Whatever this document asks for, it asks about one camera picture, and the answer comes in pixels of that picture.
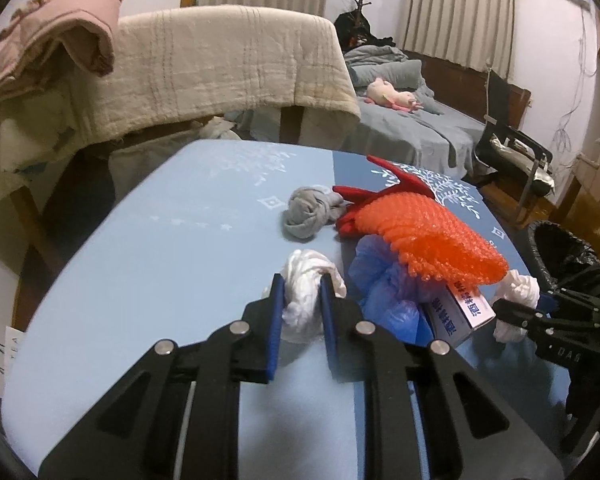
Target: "crumpled white tissue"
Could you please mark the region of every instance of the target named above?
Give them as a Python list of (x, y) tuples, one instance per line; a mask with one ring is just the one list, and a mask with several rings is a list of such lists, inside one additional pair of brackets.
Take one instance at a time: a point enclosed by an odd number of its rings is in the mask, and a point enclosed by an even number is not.
[[(347, 295), (335, 264), (324, 254), (312, 249), (295, 250), (286, 260), (280, 274), (285, 279), (286, 307), (282, 313), (282, 339), (290, 343), (309, 343), (322, 334), (322, 315), (316, 308), (320, 279), (330, 274), (338, 298)], [(269, 295), (267, 287), (262, 297)]]
[[(491, 298), (491, 305), (500, 298), (535, 308), (540, 299), (538, 280), (532, 276), (520, 275), (517, 270), (510, 270), (496, 285), (496, 293)], [(519, 343), (525, 338), (526, 330), (497, 320), (493, 336), (498, 343)]]

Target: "red glove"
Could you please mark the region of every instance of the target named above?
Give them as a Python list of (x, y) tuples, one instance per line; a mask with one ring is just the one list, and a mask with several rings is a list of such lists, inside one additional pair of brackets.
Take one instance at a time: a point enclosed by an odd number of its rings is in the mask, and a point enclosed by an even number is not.
[(397, 166), (394, 166), (389, 161), (384, 160), (384, 158), (367, 155), (366, 160), (374, 163), (376, 166), (384, 168), (385, 170), (391, 171), (398, 178), (400, 183), (396, 184), (395, 186), (387, 187), (378, 192), (368, 191), (358, 187), (333, 186), (333, 190), (336, 193), (340, 193), (344, 200), (352, 202), (347, 206), (347, 212), (336, 221), (336, 229), (338, 230), (340, 236), (343, 237), (356, 238), (365, 235), (365, 233), (360, 233), (356, 229), (356, 215), (358, 214), (358, 211), (360, 211), (365, 205), (372, 203), (376, 198), (380, 198), (381, 196), (391, 193), (405, 192), (419, 193), (434, 200), (436, 198), (431, 188), (427, 186), (425, 182), (420, 180), (417, 176), (407, 173)]

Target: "white box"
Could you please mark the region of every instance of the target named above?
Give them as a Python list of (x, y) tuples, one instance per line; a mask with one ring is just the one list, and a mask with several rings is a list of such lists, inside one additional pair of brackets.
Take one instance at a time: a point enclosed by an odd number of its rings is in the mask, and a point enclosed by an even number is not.
[(424, 311), (436, 339), (458, 346), (471, 333), (490, 322), (495, 313), (480, 291), (467, 290), (461, 283), (449, 283)]

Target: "blue gripper pad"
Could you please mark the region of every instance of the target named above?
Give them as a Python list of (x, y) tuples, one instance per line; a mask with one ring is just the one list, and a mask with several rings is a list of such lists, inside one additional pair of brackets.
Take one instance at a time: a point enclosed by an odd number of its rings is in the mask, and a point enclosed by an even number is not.
[(333, 312), (331, 310), (331, 298), (334, 297), (333, 282), (331, 276), (325, 274), (320, 280), (320, 291), (318, 300), (320, 301), (320, 312), (322, 314), (322, 327), (324, 329), (324, 345), (327, 351), (327, 362), (329, 370), (333, 375), (337, 375), (338, 358), (336, 355), (336, 331), (333, 322)]
[(285, 280), (280, 274), (276, 274), (273, 277), (269, 300), (272, 301), (272, 305), (269, 338), (267, 339), (267, 377), (269, 381), (272, 381), (278, 367), (280, 333), (282, 332), (282, 311), (285, 307)]

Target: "pink clothing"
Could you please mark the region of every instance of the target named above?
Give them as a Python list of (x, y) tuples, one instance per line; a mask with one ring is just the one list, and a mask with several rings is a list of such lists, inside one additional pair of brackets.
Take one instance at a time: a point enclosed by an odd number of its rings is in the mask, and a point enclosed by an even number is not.
[(122, 0), (30, 0), (0, 32), (0, 102), (45, 89), (58, 71), (58, 46), (78, 67), (113, 70)]

